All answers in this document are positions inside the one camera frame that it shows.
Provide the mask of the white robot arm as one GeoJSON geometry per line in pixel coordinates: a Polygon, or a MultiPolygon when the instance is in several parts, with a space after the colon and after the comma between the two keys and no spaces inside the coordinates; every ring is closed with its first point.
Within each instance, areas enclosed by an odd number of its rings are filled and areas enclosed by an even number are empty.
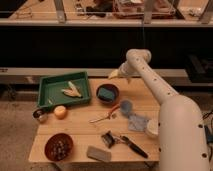
{"type": "Polygon", "coordinates": [[[108,78],[130,80],[137,72],[160,104],[159,171],[211,171],[202,112],[191,98],[179,94],[149,65],[151,52],[130,49],[126,61],[108,78]]]}

